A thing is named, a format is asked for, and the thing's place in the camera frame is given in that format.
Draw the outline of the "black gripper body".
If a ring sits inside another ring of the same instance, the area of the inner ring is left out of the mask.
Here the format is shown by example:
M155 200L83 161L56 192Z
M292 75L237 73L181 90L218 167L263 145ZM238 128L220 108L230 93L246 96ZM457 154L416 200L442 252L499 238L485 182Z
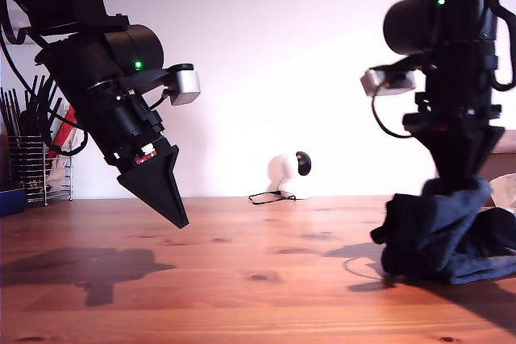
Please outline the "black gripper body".
M425 89L416 94L415 103L418 111L402 119L402 125L412 135L474 131L501 116L501 106L492 103L488 73L430 73Z
M178 147L166 139L162 118L142 92L155 83L161 79L103 77L85 83L85 128L121 178L173 173Z

